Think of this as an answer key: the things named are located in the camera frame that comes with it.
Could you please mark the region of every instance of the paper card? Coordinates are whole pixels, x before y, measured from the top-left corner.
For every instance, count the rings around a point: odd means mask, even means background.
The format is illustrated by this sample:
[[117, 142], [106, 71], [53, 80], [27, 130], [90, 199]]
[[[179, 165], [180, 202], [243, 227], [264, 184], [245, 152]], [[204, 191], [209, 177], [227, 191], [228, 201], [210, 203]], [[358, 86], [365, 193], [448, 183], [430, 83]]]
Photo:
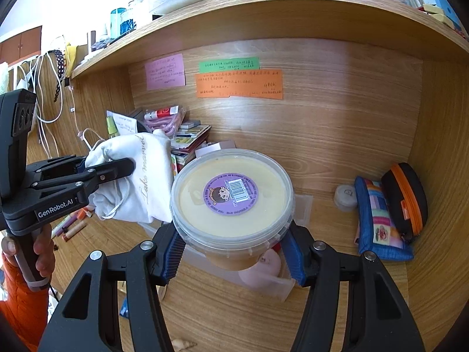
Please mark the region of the paper card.
[[198, 98], [283, 99], [283, 73], [277, 69], [196, 74], [196, 85]]
[[162, 90], [186, 85], [182, 54], [145, 64], [147, 90]]
[[231, 70], [259, 70], [259, 58], [229, 58], [226, 60], [210, 60], [199, 63], [199, 72], [219, 72]]
[[116, 124], [119, 135], [137, 134], [137, 119], [116, 114], [112, 111], [106, 111], [106, 115], [114, 118], [114, 123]]

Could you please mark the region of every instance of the book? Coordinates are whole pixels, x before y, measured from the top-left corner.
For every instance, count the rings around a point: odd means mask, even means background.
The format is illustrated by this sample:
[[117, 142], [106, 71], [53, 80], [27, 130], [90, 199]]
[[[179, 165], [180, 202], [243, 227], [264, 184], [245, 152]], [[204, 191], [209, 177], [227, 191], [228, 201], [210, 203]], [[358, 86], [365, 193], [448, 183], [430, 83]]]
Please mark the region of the book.
[[188, 162], [192, 161], [193, 159], [196, 158], [196, 154], [194, 152], [192, 153], [179, 153], [176, 151], [171, 151], [171, 157], [174, 156], [174, 159], [176, 160], [176, 163], [180, 165], [186, 165]]
[[171, 154], [171, 169], [173, 170], [173, 175], [176, 177], [178, 168], [177, 168], [177, 159], [176, 156]]
[[179, 126], [180, 129], [191, 129], [200, 126], [200, 121], [183, 121]]
[[196, 150], [200, 144], [202, 144], [203, 141], [205, 141], [208, 137], [208, 132], [205, 132], [202, 136], [199, 138], [191, 138], [191, 137], [185, 137], [183, 139], [189, 139], [191, 140], [191, 143], [188, 144], [186, 148], [173, 148], [174, 151], [179, 152], [179, 153], [184, 153], [184, 154], [189, 154], [192, 153]]
[[203, 135], [208, 134], [210, 128], [212, 127], [208, 125], [200, 125], [190, 129], [180, 129], [177, 132], [176, 137], [171, 140], [171, 148], [175, 150], [184, 150], [192, 147], [193, 144], [197, 142]]
[[212, 127], [205, 125], [205, 124], [201, 124], [192, 128], [187, 128], [187, 129], [183, 129], [179, 127], [178, 131], [176, 132], [176, 137], [178, 136], [194, 137], [197, 139], [199, 136], [201, 136], [203, 133], [208, 131], [210, 128]]

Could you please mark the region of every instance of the small round container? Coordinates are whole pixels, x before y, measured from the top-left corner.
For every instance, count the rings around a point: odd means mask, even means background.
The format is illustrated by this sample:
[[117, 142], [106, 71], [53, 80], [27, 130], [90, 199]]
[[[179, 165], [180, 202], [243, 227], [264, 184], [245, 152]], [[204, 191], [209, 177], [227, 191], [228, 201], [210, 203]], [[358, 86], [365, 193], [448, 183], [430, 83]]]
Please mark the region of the small round container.
[[355, 187], [352, 185], [339, 185], [334, 193], [334, 203], [342, 211], [354, 210], [358, 205]]
[[218, 267], [244, 270], [285, 235], [295, 211], [287, 172], [251, 150], [227, 149], [190, 162], [171, 191], [174, 225]]

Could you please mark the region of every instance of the stack of books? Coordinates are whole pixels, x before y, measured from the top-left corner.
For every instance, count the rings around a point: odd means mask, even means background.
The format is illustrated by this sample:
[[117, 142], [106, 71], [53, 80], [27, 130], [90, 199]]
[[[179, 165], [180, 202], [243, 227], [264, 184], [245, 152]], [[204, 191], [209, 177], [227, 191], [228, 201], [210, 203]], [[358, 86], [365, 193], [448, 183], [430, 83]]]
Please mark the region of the stack of books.
[[176, 166], [173, 165], [173, 170], [180, 172], [180, 170], [186, 166], [190, 161], [196, 158], [195, 150], [207, 140], [211, 126], [200, 124], [192, 128], [186, 127], [182, 123], [179, 127], [176, 137], [171, 140], [171, 153], [173, 164], [176, 162]]

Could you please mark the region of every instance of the drawstring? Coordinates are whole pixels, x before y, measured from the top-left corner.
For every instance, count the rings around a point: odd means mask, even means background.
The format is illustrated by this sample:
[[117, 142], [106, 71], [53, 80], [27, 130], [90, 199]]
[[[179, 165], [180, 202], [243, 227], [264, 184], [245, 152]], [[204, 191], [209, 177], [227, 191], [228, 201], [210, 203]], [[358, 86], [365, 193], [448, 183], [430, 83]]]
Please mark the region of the drawstring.
[[[114, 161], [114, 160], [107, 154], [107, 150], [105, 150], [104, 147], [101, 148], [101, 152], [103, 153], [103, 157], [104, 157], [104, 160], [105, 160], [106, 162]], [[114, 180], [114, 188], [115, 188], [115, 191], [116, 191], [116, 197], [121, 197], [121, 199], [120, 199], [120, 201], [119, 201], [118, 204], [114, 204], [114, 205], [115, 205], [114, 208], [111, 209], [111, 211], [110, 211], [108, 214], [106, 214], [105, 216], [102, 216], [105, 220], [109, 220], [109, 219], [111, 219], [111, 218], [114, 217], [114, 215], [115, 215], [116, 212], [117, 212], [117, 209], [120, 208], [120, 206], [121, 206], [121, 205], [123, 204], [123, 202], [127, 199], [128, 195], [129, 195], [129, 193], [130, 193], [130, 182], [129, 182], [129, 180], [128, 180], [127, 177], [124, 177], [124, 179], [125, 179], [125, 182], [127, 183], [127, 191], [125, 192], [124, 195], [122, 195], [122, 193], [120, 192], [120, 189], [119, 189], [118, 186], [117, 186], [117, 181]]]

